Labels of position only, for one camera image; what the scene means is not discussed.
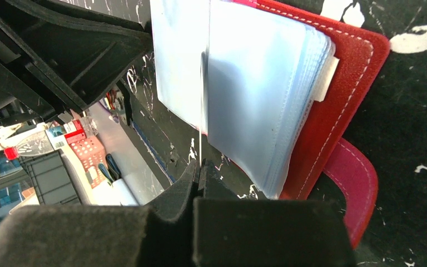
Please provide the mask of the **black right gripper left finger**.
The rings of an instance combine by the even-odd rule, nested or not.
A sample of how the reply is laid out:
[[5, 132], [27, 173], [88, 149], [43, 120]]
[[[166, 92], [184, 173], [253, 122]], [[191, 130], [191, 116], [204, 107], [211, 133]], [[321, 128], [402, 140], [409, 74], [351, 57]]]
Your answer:
[[19, 208], [0, 226], [0, 266], [192, 266], [198, 168], [142, 206]]

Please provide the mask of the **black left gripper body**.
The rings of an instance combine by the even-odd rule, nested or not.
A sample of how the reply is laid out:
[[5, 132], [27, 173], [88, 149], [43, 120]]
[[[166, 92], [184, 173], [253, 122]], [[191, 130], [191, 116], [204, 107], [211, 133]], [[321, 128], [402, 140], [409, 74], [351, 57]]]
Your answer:
[[35, 119], [56, 120], [70, 110], [69, 36], [42, 19], [69, 16], [67, 1], [0, 1], [0, 126]]

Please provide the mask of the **red leather card holder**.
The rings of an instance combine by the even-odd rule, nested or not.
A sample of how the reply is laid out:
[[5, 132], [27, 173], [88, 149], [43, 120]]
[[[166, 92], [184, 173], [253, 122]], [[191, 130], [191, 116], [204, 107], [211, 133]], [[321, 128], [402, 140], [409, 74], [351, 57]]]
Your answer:
[[327, 174], [344, 194], [344, 223], [357, 247], [378, 176], [342, 135], [389, 55], [389, 40], [278, 1], [150, 6], [158, 100], [199, 130], [206, 52], [209, 144], [270, 199], [306, 199]]

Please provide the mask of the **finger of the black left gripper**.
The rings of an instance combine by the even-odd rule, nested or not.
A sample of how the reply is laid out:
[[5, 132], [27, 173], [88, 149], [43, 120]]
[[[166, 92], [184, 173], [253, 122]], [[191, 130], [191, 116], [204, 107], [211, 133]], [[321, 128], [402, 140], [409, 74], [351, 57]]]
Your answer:
[[0, 1], [0, 15], [81, 108], [153, 47], [139, 23], [62, 1]]

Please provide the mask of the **white credit card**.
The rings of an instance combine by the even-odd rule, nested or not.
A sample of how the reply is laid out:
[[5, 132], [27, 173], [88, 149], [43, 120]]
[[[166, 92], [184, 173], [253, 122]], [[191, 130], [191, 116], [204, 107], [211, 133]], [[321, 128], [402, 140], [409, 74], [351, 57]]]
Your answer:
[[201, 80], [201, 91], [200, 91], [200, 125], [199, 125], [199, 161], [200, 165], [203, 162], [204, 156], [204, 145], [203, 136], [208, 130], [208, 56], [206, 52], [201, 53], [201, 64], [200, 64], [200, 80]]

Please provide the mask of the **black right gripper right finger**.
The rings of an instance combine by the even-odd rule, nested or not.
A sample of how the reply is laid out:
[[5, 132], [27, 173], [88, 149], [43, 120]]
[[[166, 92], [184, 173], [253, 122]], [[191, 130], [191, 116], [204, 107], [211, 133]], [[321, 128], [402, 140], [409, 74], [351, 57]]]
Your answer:
[[355, 266], [343, 219], [323, 201], [237, 197], [203, 160], [193, 200], [195, 266]]

